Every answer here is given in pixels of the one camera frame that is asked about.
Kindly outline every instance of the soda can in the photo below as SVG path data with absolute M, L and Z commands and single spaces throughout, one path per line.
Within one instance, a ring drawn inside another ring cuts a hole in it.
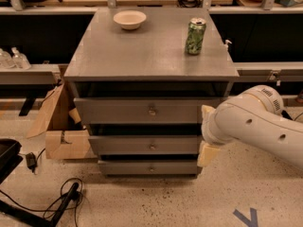
M 202 41 L 206 30 L 206 20 L 192 18 L 188 24 L 188 35 L 186 52 L 191 55 L 198 55 L 202 49 Z

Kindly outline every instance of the plastic bottle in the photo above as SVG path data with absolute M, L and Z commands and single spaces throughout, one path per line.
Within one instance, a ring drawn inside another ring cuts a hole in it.
M 11 51 L 13 53 L 12 60 L 15 62 L 18 68 L 27 70 L 31 67 L 25 54 L 20 53 L 16 47 L 13 47 Z
M 10 69 L 14 66 L 15 66 L 15 63 L 12 60 L 9 52 L 4 51 L 2 48 L 0 48 L 0 67 Z

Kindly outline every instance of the floor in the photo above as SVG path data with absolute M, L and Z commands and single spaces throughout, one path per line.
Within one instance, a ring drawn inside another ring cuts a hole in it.
M 37 112 L 19 117 L 17 106 L 2 105 L 0 137 L 18 140 L 21 153 L 37 156 L 45 135 L 26 139 Z M 291 116 L 301 112 L 289 109 Z M 1 190 L 28 208 L 45 209 L 70 178 L 84 182 L 79 227 L 301 227 L 303 222 L 303 171 L 240 142 L 224 147 L 197 179 L 105 178 L 95 159 L 48 160 L 43 153 L 35 174 L 24 160 Z M 3 195 L 0 199 L 10 202 Z M 0 214 L 0 226 L 26 225 Z M 57 226 L 76 226 L 74 211 L 66 211 Z

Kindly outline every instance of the white bowl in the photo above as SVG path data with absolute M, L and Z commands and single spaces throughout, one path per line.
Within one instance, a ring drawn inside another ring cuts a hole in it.
M 146 15 L 143 12 L 134 10 L 121 11 L 114 16 L 114 21 L 128 30 L 139 28 L 145 20 Z

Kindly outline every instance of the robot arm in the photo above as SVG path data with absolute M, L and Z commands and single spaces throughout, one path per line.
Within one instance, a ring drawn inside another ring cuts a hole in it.
M 203 137 L 217 148 L 237 139 L 303 169 L 303 124 L 281 116 L 283 108 L 275 89 L 253 87 L 217 109 L 204 105 Z

